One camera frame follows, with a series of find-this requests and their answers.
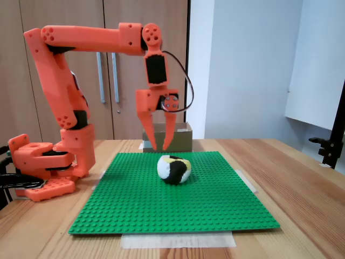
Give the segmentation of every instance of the black clamp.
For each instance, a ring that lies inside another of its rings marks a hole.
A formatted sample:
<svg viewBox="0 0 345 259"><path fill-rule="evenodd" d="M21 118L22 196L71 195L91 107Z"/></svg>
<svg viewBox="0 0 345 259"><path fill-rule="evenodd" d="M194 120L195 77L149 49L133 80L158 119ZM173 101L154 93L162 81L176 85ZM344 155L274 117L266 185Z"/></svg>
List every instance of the black clamp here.
<svg viewBox="0 0 345 259"><path fill-rule="evenodd" d="M321 144L321 148L319 149L319 155L322 155L324 159L327 160L325 162L326 164L329 165L329 163L327 162L331 162L334 159L336 160L340 158L341 151L344 145L343 142L333 142L333 141L321 139L321 138L310 138L309 141L312 143Z"/></svg>

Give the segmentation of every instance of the cabinet handle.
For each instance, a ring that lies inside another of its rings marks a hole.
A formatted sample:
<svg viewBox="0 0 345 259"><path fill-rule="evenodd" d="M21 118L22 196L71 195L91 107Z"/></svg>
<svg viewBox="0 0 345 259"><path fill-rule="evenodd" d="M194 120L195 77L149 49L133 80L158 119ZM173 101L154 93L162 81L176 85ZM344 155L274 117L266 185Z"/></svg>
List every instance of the cabinet handle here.
<svg viewBox="0 0 345 259"><path fill-rule="evenodd" d="M112 53L112 62L113 62L115 102L118 104L120 102L120 99L119 99L118 71L116 69L116 53Z"/></svg>
<svg viewBox="0 0 345 259"><path fill-rule="evenodd" d="M101 52L97 52L97 66L98 66L99 92L101 94L101 103L105 104L106 103L106 99L104 97L104 85L103 85Z"/></svg>

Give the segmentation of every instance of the black and white ball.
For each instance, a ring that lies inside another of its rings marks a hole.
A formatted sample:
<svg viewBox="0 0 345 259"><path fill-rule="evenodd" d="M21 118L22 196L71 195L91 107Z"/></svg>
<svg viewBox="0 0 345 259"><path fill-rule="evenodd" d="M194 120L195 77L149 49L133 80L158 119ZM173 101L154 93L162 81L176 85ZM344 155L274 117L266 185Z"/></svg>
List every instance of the black and white ball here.
<svg viewBox="0 0 345 259"><path fill-rule="evenodd" d="M158 161L157 171L160 178L170 185L185 182L192 170L190 162L173 155L163 155Z"/></svg>

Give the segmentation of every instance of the cabinet door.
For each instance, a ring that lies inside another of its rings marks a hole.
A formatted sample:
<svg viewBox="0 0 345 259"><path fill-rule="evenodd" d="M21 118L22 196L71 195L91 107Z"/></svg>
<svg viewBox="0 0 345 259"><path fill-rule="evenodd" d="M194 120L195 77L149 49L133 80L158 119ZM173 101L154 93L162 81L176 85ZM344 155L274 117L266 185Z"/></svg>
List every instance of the cabinet door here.
<svg viewBox="0 0 345 259"><path fill-rule="evenodd" d="M0 35L0 146L23 133L41 142L18 1L1 2Z"/></svg>
<svg viewBox="0 0 345 259"><path fill-rule="evenodd" d="M80 25L104 28L102 0L20 0L24 31L42 28L46 25ZM58 126L48 102L43 94L35 63L30 52L27 53L38 119L43 141L60 141ZM105 103L101 103L100 85L96 53L67 52L66 60L75 73L85 98L88 101L91 118L89 123L95 125L96 139L113 139L113 122L107 57L102 53L102 72Z"/></svg>
<svg viewBox="0 0 345 259"><path fill-rule="evenodd" d="M186 0L104 0L106 28L116 29L120 22L156 23L162 30L163 50L173 53L185 64L187 41ZM180 108L184 107L184 74L168 56L170 85L179 89ZM135 90L148 88L142 57L116 55L119 103L114 101L112 56L108 54L115 139L142 138L142 126L136 115ZM164 122L162 111L154 113L154 122ZM177 122L183 122L183 113Z"/></svg>

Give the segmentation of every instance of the black stand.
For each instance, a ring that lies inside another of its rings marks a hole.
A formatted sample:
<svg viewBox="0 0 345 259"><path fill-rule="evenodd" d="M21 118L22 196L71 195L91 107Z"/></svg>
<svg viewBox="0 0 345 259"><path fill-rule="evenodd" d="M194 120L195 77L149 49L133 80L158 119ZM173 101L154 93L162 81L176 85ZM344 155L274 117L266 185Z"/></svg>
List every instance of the black stand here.
<svg viewBox="0 0 345 259"><path fill-rule="evenodd" d="M335 168L336 162L343 149L343 137L345 132L345 81L341 92L338 110L336 112L332 132L329 140L310 138L309 141L321 144L319 155L323 156L322 163Z"/></svg>

